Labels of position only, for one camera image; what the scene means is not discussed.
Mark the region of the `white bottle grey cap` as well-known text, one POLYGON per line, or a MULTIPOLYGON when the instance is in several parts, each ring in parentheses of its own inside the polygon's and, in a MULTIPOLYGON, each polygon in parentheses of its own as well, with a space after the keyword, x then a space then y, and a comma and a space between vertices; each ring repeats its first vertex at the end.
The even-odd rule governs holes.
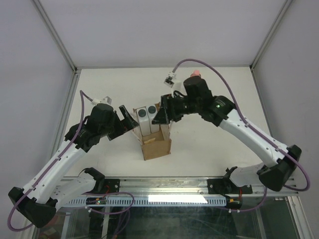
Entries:
POLYGON ((153 124, 153 119, 155 118, 158 112, 157 108, 155 105, 149 105, 146 107, 146 109, 149 117, 151 133, 156 133, 160 130, 160 126, 158 124, 153 124))
POLYGON ((138 116, 142 136, 150 135, 151 128, 150 128, 150 122, 149 122, 149 117, 148 117, 146 107, 138 108, 137 116, 138 116))

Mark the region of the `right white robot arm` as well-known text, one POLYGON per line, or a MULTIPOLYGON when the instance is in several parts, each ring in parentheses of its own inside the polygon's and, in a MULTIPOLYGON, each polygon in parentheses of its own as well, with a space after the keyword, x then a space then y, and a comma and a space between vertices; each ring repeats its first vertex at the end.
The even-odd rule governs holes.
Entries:
POLYGON ((261 164, 237 167, 226 170, 223 188, 234 193, 240 187, 261 183, 266 188, 279 192, 296 169, 301 149, 276 141, 270 136, 261 137, 254 126, 240 114, 235 104, 225 96, 214 96, 200 76, 193 76, 183 82, 186 95, 178 91, 163 95, 159 111, 152 120, 153 124, 178 122, 184 115, 198 114, 205 121, 235 136, 261 160, 261 164))

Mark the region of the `orange bottle pink cap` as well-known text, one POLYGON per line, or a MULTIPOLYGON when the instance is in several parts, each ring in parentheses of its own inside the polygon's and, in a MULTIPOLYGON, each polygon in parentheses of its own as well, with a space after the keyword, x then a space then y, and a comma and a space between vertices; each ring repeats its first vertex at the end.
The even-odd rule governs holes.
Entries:
POLYGON ((199 70, 195 70, 195 71, 193 71, 193 73, 192 73, 190 76, 191 76, 191 77, 195 77, 195 76, 201 77, 201 73, 200 73, 199 70))

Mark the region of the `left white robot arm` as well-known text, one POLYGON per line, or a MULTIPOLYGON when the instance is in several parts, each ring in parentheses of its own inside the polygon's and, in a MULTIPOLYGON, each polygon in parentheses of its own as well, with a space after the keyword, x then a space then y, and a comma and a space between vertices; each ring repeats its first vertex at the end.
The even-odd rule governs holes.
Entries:
POLYGON ((59 182, 101 138, 113 140, 138 127, 138 122, 125 106, 119 109, 123 119, 118 117, 112 106, 99 103, 93 107, 90 115, 72 126, 57 152, 41 171, 22 188, 13 187, 9 191, 13 211, 19 211, 33 226, 42 228, 75 197, 86 193, 107 193, 104 174, 93 167, 84 169, 76 179, 64 185, 59 182))

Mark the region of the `cream tube beige cap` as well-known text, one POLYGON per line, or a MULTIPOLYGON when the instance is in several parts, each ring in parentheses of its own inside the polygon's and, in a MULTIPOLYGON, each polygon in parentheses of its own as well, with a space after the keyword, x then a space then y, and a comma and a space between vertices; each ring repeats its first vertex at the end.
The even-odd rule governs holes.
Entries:
POLYGON ((152 139, 149 139, 149 140, 146 140, 146 141, 144 141, 144 145, 146 145, 146 144, 150 144, 150 143, 153 143, 153 142, 155 142, 155 138, 152 138, 152 139))

